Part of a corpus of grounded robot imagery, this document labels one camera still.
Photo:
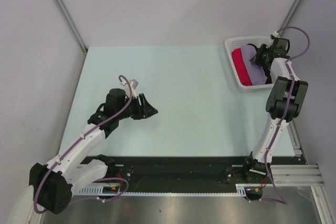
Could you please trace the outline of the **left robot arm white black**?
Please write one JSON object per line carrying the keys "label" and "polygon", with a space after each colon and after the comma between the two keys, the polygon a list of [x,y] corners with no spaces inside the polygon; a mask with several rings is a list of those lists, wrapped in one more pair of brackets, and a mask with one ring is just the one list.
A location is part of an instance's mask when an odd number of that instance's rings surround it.
{"label": "left robot arm white black", "polygon": [[100,154],[87,165],[80,166],[80,163],[119,126],[121,120],[143,120],[157,113],[143,93],[134,95],[123,89],[111,89],[77,140],[46,164],[36,163],[30,169],[29,185],[34,188],[35,213],[59,214],[69,205],[73,195],[89,184],[120,180],[116,176],[114,160],[107,156]]}

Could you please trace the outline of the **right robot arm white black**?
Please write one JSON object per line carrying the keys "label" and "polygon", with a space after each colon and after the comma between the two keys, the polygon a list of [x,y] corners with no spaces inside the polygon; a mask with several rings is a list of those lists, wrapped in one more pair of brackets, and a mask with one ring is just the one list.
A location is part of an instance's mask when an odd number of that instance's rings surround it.
{"label": "right robot arm white black", "polygon": [[271,39],[272,44],[262,44],[252,59],[253,63],[271,70],[276,80],[266,102],[266,126],[243,164],[242,177],[249,183],[269,174],[273,149],[284,129],[299,115],[308,90],[308,83],[297,77],[287,55],[290,41],[275,35]]}

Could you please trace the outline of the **purple t shirt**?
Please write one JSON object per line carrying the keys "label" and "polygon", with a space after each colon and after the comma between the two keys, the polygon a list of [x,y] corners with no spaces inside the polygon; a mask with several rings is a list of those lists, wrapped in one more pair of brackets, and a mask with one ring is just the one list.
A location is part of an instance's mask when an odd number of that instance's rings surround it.
{"label": "purple t shirt", "polygon": [[267,77],[263,68],[252,62],[252,59],[257,53],[256,48],[252,45],[243,45],[240,50],[252,85],[258,86],[266,84]]}

